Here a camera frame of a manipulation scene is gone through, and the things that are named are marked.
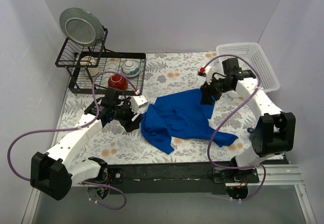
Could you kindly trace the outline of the blue printed t shirt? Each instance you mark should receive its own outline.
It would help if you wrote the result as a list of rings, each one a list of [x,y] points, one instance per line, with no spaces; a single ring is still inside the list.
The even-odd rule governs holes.
[[[151,145],[170,154],[173,137],[209,140],[214,129],[209,125],[214,106],[200,103],[200,89],[158,97],[148,106],[141,120],[141,133]]]

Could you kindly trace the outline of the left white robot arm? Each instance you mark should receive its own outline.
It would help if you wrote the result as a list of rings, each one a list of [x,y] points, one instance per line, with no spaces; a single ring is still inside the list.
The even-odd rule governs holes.
[[[108,164],[104,160],[90,157],[75,166],[71,163],[83,146],[113,120],[118,121],[126,132],[138,129],[143,118],[141,109],[146,105],[144,96],[127,97],[123,91],[113,88],[109,88],[103,97],[94,98],[75,125],[75,130],[45,153],[34,154],[31,186],[55,200],[61,200],[72,186],[84,181],[93,185],[108,183]]]

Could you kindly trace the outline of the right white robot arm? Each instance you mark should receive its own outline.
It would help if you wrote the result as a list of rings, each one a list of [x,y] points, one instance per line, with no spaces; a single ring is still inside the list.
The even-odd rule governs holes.
[[[212,105],[222,93],[235,91],[244,98],[217,127],[220,129],[225,122],[243,106],[248,105],[258,120],[256,127],[250,134],[251,145],[241,154],[235,156],[229,169],[229,176],[234,182],[243,181],[247,169],[257,168],[261,162],[281,153],[293,149],[296,118],[291,112],[284,112],[276,106],[261,88],[261,76],[244,58],[226,54],[222,62],[225,76],[221,79],[214,77],[209,63],[198,71],[200,76],[206,77],[201,86],[201,104]]]

